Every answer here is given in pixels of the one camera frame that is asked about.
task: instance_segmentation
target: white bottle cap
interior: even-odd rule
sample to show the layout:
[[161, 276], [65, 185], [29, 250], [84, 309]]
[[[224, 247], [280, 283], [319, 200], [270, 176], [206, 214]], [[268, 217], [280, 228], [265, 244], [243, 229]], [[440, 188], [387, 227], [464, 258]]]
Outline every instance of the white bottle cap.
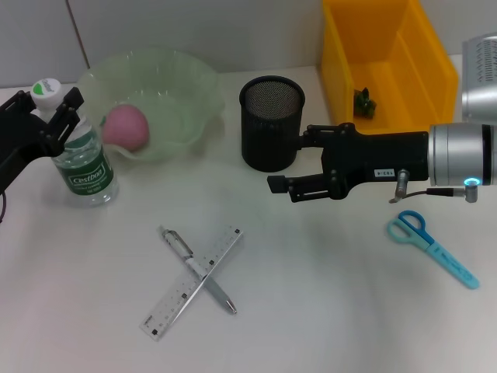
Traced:
[[56, 110], [64, 101], [64, 90], [57, 79], [41, 79], [31, 87], [31, 97], [39, 111]]

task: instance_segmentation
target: silver pen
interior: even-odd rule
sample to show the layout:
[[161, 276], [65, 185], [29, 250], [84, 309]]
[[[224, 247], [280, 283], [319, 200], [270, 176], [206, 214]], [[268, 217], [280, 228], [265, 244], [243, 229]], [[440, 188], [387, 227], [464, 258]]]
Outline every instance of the silver pen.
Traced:
[[[190, 268], [191, 271], [199, 277], [199, 279], [203, 280], [207, 276], [205, 269], [203, 269], [193, 258], [193, 251], [182, 240], [176, 231], [166, 229], [162, 232], [162, 237], [174, 249], [174, 251], [181, 256], [181, 259], [183, 259], [188, 268]], [[223, 291], [223, 289], [221, 289], [212, 277], [208, 277], [203, 286], [210, 292], [214, 299], [216, 299], [216, 301], [230, 313], [237, 312], [230, 297], [228, 297], [228, 295]]]

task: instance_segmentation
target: yellow plastic bin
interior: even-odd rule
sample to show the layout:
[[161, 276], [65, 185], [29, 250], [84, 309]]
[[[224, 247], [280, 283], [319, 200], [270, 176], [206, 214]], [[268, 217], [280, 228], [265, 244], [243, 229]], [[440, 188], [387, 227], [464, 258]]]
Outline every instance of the yellow plastic bin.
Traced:
[[[324, 0], [321, 77], [335, 124], [363, 134], [427, 131], [453, 119], [457, 73], [417, 0]], [[373, 119], [353, 116], [367, 87]]]

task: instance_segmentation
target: wall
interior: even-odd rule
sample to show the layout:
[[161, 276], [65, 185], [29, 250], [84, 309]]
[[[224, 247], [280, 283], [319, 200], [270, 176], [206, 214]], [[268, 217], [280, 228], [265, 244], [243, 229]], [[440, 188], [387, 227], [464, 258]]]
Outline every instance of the wall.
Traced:
[[316, 64], [321, 0], [71, 0], [90, 64], [167, 45], [218, 71]]
[[497, 33], [496, 0], [420, 0], [448, 54], [462, 53], [462, 42]]
[[0, 2], [0, 87], [74, 82], [85, 69], [64, 0]]
[[[497, 31], [495, 0], [420, 0], [449, 54]], [[218, 71], [317, 64], [321, 0], [69, 0], [90, 64], [144, 45], [189, 51]], [[75, 82], [85, 61], [64, 0], [2, 0], [0, 87], [53, 76]]]

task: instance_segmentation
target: green bottle label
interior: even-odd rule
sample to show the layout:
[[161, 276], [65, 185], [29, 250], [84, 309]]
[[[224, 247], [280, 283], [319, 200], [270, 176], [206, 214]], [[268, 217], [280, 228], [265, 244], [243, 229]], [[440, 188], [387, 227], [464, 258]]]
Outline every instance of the green bottle label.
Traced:
[[62, 169], [61, 167], [57, 169], [71, 192], [79, 196], [91, 196], [101, 192], [114, 178], [114, 171], [103, 153], [103, 148], [100, 149], [99, 155], [87, 165], [77, 169]]

